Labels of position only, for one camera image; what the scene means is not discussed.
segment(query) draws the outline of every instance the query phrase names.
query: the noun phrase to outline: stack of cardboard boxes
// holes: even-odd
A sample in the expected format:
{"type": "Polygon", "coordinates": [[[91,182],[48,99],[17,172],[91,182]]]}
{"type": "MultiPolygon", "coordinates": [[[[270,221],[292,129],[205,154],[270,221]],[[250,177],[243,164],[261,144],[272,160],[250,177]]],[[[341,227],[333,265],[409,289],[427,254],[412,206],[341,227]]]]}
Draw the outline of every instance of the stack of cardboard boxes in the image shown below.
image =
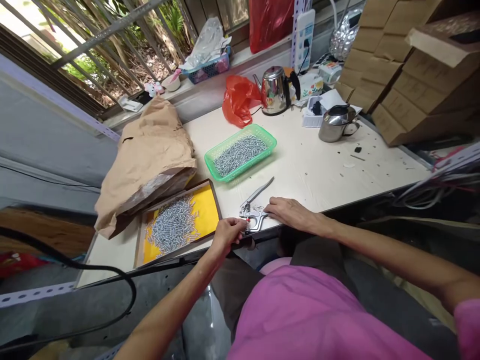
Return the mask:
{"type": "Polygon", "coordinates": [[[367,0],[359,30],[335,85],[343,100],[371,112],[382,100],[412,47],[409,31],[425,24],[442,0],[367,0]]]}
{"type": "Polygon", "coordinates": [[[412,29],[415,50],[372,114],[389,145],[479,132],[479,30],[478,11],[412,29]]]}

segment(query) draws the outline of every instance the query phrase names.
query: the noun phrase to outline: green plastic basket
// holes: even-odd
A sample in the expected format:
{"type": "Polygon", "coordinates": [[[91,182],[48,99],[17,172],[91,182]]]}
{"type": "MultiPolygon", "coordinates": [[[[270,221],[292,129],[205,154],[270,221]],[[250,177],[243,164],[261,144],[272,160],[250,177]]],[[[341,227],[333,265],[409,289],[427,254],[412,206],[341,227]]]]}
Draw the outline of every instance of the green plastic basket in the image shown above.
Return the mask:
{"type": "Polygon", "coordinates": [[[210,174],[216,181],[219,182],[229,182],[235,179],[238,175],[245,172],[247,169],[251,168],[256,163],[259,163],[267,156],[269,156],[272,151],[274,150],[275,146],[277,146],[277,140],[263,127],[258,126],[257,124],[250,124],[245,126],[242,130],[237,132],[235,135],[230,136],[224,142],[218,144],[217,146],[211,148],[205,154],[205,163],[210,170],[210,174]],[[245,138],[249,135],[254,135],[257,138],[261,139],[265,145],[266,150],[262,153],[258,154],[254,158],[250,159],[248,162],[244,163],[242,166],[238,167],[237,169],[233,170],[231,173],[222,177],[218,172],[217,168],[215,167],[214,160],[218,158],[225,150],[231,147],[233,144],[238,142],[240,139],[245,138]]]}

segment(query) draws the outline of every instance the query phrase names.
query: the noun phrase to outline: metal pitcher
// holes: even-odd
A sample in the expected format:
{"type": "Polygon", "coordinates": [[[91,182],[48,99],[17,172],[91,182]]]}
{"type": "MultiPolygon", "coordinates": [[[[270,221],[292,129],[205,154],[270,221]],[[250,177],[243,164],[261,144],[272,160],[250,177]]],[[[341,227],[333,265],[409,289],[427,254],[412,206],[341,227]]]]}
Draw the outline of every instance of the metal pitcher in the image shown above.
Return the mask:
{"type": "Polygon", "coordinates": [[[360,124],[353,122],[356,115],[355,109],[349,104],[335,105],[323,115],[318,137],[326,143],[334,143],[340,140],[342,136],[352,136],[360,128],[360,124]],[[348,124],[356,126],[354,132],[345,133],[348,124]]]}

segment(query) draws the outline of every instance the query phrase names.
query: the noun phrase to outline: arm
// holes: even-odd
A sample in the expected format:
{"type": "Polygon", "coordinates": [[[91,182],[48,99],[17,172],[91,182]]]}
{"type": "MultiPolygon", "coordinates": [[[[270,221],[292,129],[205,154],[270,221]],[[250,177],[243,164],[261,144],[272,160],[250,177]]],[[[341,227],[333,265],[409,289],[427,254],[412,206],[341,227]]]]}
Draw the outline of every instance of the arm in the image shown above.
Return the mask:
{"type": "Polygon", "coordinates": [[[238,244],[242,239],[240,231],[246,226],[245,220],[235,218],[218,222],[211,247],[172,292],[137,325],[115,360],[162,358],[178,328],[222,265],[231,244],[238,244]]]}
{"type": "Polygon", "coordinates": [[[330,238],[436,296],[453,314],[468,299],[480,299],[480,277],[442,258],[368,230],[307,210],[296,200],[272,197],[269,216],[300,231],[330,238]]]}

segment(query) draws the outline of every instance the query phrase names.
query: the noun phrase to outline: gray pants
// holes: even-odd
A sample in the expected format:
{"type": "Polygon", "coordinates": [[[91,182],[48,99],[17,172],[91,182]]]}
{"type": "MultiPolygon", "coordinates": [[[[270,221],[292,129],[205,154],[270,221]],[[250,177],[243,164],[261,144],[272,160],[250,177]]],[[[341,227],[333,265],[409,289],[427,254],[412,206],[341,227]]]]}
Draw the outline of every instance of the gray pants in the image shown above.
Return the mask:
{"type": "MultiPolygon", "coordinates": [[[[305,233],[298,232],[298,234],[299,237],[305,237],[305,233]]],[[[340,246],[336,241],[311,235],[299,241],[295,239],[282,241],[296,243],[290,265],[321,270],[338,279],[357,296],[357,288],[345,272],[340,246]]],[[[226,326],[230,329],[232,342],[242,307],[255,285],[263,277],[264,275],[231,252],[211,281],[211,287],[220,303],[226,326]]]]}

